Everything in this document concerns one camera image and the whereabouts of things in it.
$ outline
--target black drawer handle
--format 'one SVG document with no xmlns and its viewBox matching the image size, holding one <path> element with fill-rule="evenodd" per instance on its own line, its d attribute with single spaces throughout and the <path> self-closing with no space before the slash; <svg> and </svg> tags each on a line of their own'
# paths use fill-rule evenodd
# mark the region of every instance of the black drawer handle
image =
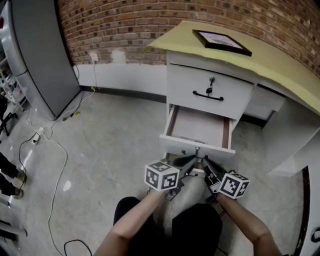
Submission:
<svg viewBox="0 0 320 256">
<path fill-rule="evenodd" d="M 210 96 L 206 96 L 206 95 L 199 94 L 199 93 L 197 93 L 196 90 L 194 90 L 192 93 L 193 93 L 194 95 L 201 96 L 201 97 L 205 97 L 205 98 L 208 98 L 208 99 L 213 99 L 213 100 L 216 100 L 216 101 L 223 101 L 223 100 L 224 100 L 224 97 L 214 98 L 214 97 L 210 97 Z"/>
<path fill-rule="evenodd" d="M 316 232 L 320 232 L 320 227 L 318 227 L 311 236 L 311 241 L 314 243 L 320 242 L 320 237 L 316 238 Z"/>
</svg>

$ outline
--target shoe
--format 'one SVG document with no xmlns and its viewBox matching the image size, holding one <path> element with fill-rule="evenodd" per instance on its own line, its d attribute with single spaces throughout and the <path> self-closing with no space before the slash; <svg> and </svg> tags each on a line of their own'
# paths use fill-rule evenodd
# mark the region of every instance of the shoe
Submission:
<svg viewBox="0 0 320 256">
<path fill-rule="evenodd" d="M 16 168 L 19 172 L 18 172 L 18 175 L 16 176 L 16 178 L 19 180 L 19 181 L 22 181 L 23 183 L 25 183 L 27 181 L 27 176 L 26 174 L 20 169 L 20 168 Z"/>
<path fill-rule="evenodd" d="M 15 188 L 14 192 L 15 195 L 12 196 L 14 199 L 21 199 L 24 197 L 24 191 L 22 189 Z"/>
</svg>

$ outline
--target black picture frame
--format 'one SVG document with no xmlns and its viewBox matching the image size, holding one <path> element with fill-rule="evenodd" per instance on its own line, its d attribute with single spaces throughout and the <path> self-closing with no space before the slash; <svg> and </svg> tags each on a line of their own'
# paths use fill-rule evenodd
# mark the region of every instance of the black picture frame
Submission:
<svg viewBox="0 0 320 256">
<path fill-rule="evenodd" d="M 209 34 L 214 34 L 214 35 L 220 35 L 220 36 L 225 36 L 232 40 L 234 43 L 239 45 L 241 48 L 233 47 L 230 45 L 225 45 L 225 44 L 220 44 L 220 43 L 214 43 L 214 42 L 209 42 L 207 39 L 201 35 L 200 33 L 209 33 Z M 227 34 L 220 34 L 220 33 L 215 33 L 215 32 L 210 32 L 210 31 L 203 31 L 203 30 L 196 30 L 193 29 L 192 33 L 199 39 L 199 41 L 203 44 L 205 48 L 210 48 L 210 49 L 217 49 L 217 50 L 222 50 L 222 51 L 227 51 L 227 52 L 232 52 L 236 54 L 242 54 L 251 57 L 252 52 L 248 50 L 246 47 L 244 47 L 241 43 L 238 41 L 234 40 L 232 37 L 228 36 Z"/>
</svg>

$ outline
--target fiducial marker cube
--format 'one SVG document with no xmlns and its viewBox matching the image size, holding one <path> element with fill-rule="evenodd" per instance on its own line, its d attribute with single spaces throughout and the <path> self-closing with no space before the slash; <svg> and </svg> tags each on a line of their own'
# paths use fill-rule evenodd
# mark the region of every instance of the fiducial marker cube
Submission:
<svg viewBox="0 0 320 256">
<path fill-rule="evenodd" d="M 236 199 L 245 194 L 250 180 L 238 173 L 226 173 L 218 188 L 218 192 Z"/>
<path fill-rule="evenodd" d="M 145 166 L 144 183 L 156 191 L 175 189 L 179 172 L 179 169 L 157 160 Z"/>
</svg>

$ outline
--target forearm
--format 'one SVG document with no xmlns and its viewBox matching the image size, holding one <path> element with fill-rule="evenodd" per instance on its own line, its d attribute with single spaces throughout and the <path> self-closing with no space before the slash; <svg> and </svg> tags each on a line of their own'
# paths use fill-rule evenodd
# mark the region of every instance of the forearm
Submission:
<svg viewBox="0 0 320 256">
<path fill-rule="evenodd" d="M 155 211 L 165 194 L 165 192 L 151 190 L 140 203 L 118 220 L 110 232 L 127 240 L 132 239 Z"/>
<path fill-rule="evenodd" d="M 236 200 L 221 193 L 218 194 L 216 199 L 252 243 L 261 236 L 270 233 L 268 227 L 259 218 L 243 208 Z"/>
</svg>

